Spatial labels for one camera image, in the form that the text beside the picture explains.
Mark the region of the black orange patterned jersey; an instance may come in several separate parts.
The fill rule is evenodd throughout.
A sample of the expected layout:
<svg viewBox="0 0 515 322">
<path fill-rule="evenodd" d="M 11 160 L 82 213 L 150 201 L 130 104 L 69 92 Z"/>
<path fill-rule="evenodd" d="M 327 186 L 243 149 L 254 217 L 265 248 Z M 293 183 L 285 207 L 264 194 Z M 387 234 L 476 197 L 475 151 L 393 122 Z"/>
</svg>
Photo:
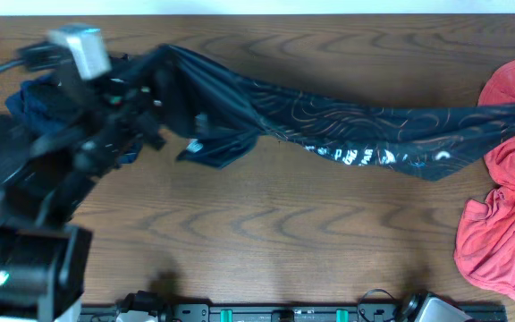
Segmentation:
<svg viewBox="0 0 515 322">
<path fill-rule="evenodd" d="M 365 106 L 247 78 L 171 45 L 130 67 L 131 79 L 150 88 L 159 121 L 190 140 L 179 159 L 216 168 L 269 135 L 336 163 L 437 181 L 515 135 L 515 104 Z"/>
</svg>

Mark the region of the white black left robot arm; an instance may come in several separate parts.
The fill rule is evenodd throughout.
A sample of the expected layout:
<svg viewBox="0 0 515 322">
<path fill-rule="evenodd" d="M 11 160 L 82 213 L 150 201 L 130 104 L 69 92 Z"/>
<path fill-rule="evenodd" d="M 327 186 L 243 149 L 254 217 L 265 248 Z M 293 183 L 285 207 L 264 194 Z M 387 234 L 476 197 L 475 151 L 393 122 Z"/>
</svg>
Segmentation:
<svg viewBox="0 0 515 322">
<path fill-rule="evenodd" d="M 72 215 L 136 141 L 164 145 L 152 72 L 64 75 L 76 114 L 35 136 L 0 114 L 0 318 L 52 321 L 83 294 L 92 233 Z"/>
</svg>

